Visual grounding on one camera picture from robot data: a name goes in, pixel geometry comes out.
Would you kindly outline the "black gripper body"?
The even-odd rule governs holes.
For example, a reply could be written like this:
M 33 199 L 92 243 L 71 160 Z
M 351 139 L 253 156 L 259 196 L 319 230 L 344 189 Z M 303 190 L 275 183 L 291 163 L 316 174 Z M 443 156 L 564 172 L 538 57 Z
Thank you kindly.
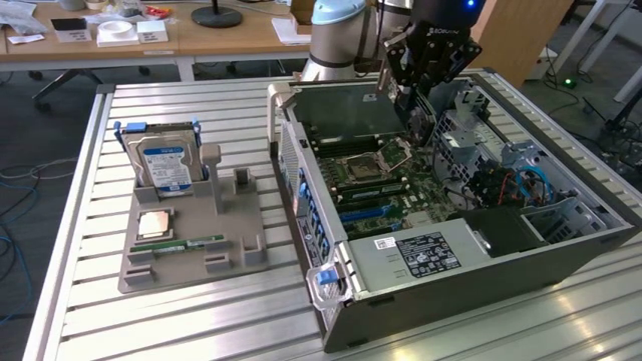
M 430 51 L 436 50 L 447 41 L 463 42 L 472 39 L 471 28 L 475 24 L 475 1 L 424 0 L 412 3 L 410 25 L 406 29 L 411 30 L 419 80 L 424 79 L 428 84 L 426 67 Z

